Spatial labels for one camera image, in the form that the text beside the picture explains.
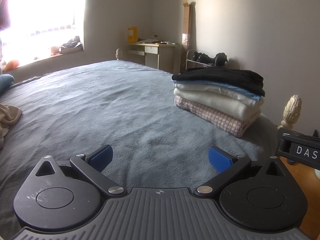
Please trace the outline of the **black t-shirt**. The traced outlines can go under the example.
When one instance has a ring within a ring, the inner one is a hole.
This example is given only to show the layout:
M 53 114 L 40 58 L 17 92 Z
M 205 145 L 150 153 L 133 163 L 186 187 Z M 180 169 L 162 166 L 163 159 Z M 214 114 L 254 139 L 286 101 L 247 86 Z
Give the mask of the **black t-shirt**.
M 227 69 L 224 67 L 191 68 L 172 76 L 173 81 L 209 81 L 245 89 L 265 96 L 263 77 L 251 70 Z

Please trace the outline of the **folded clothes stack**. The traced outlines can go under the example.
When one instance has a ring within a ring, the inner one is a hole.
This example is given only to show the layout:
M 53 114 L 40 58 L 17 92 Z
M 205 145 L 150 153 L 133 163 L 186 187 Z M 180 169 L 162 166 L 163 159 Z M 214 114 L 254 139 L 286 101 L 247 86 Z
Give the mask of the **folded clothes stack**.
M 174 103 L 217 128 L 242 137 L 261 114 L 264 97 L 241 88 L 207 82 L 173 82 Z

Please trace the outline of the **beige clothes pile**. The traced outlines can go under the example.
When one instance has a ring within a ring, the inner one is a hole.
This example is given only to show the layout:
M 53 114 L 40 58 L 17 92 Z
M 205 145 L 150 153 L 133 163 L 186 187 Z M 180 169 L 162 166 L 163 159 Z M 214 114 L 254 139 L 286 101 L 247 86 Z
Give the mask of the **beige clothes pile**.
M 0 116 L 0 149 L 4 145 L 4 137 L 7 135 L 10 126 L 15 125 L 21 117 L 23 111 L 12 105 L 1 104 Z

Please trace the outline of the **clothes on window sill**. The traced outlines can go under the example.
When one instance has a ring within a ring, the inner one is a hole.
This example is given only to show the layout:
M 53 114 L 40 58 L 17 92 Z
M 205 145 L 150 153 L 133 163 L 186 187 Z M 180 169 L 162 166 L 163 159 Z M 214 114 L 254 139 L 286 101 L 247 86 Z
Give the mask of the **clothes on window sill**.
M 78 51 L 83 51 L 83 45 L 80 41 L 79 36 L 75 36 L 73 39 L 70 39 L 67 43 L 64 43 L 60 46 L 60 54 L 69 54 L 75 53 Z

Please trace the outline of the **cream bedpost finial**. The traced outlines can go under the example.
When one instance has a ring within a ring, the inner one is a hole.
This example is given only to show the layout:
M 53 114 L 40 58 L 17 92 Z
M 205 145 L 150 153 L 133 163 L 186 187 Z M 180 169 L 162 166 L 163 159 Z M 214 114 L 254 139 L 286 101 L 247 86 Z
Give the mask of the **cream bedpost finial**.
M 302 100 L 298 95 L 293 95 L 287 102 L 283 111 L 283 119 L 278 129 L 285 128 L 292 130 L 293 125 L 298 121 L 302 109 Z

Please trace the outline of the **grey bed blanket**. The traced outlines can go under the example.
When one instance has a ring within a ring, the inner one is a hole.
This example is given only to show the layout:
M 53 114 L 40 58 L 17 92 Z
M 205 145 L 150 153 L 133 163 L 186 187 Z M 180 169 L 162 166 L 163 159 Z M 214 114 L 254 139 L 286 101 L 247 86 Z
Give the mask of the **grey bed blanket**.
M 133 187 L 194 189 L 216 175 L 208 150 L 263 161 L 277 128 L 264 115 L 236 138 L 174 104 L 171 75 L 126 61 L 66 69 L 13 85 L 1 103 L 22 110 L 1 150 L 1 236 L 20 231 L 14 197 L 45 155 L 66 160 L 113 148 L 104 175 Z

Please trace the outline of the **metal shoe rack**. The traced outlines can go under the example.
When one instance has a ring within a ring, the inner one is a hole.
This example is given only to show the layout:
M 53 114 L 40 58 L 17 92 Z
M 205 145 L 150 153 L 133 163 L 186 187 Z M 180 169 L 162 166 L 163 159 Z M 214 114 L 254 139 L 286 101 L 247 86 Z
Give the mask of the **metal shoe rack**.
M 217 53 L 214 58 L 196 50 L 187 51 L 185 68 L 224 67 L 228 63 L 225 53 Z

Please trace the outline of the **blue duvet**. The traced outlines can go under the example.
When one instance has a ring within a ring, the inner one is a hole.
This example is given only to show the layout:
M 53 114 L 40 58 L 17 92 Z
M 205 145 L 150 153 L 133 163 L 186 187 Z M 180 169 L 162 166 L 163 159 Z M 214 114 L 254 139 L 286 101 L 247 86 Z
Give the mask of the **blue duvet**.
M 1 74 L 0 75 L 0 94 L 6 92 L 10 86 L 14 84 L 14 77 L 10 74 Z

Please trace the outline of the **white low cabinet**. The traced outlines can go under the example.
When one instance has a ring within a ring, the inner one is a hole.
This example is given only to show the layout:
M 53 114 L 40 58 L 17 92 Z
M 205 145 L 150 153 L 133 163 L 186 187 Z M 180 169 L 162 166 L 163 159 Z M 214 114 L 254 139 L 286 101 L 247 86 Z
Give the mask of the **white low cabinet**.
M 179 44 L 131 43 L 127 52 L 130 56 L 144 57 L 148 67 L 171 74 L 180 72 L 182 46 Z

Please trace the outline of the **orange item on sill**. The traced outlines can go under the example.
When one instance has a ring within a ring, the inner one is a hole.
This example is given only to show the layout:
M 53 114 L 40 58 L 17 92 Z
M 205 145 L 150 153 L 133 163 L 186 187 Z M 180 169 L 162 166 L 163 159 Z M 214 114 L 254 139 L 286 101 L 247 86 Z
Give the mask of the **orange item on sill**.
M 9 72 L 13 69 L 16 69 L 19 66 L 19 62 L 17 60 L 11 60 L 9 61 L 6 66 L 4 67 L 3 72 Z

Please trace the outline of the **yellow box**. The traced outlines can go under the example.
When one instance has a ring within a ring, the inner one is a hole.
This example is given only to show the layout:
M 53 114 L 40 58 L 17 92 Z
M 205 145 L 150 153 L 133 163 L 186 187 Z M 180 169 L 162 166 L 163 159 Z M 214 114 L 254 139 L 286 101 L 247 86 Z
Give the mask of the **yellow box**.
M 136 42 L 138 42 L 137 27 L 128 27 L 127 28 L 127 42 L 128 43 L 136 43 Z

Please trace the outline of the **cardboard sheet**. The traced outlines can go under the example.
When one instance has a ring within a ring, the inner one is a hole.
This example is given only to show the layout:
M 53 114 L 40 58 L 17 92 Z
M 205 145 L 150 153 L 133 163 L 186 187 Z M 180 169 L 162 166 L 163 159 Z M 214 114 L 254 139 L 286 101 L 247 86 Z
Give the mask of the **cardboard sheet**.
M 183 0 L 182 4 L 183 4 L 182 45 L 187 49 L 189 46 L 189 36 L 190 36 L 191 6 L 188 0 Z

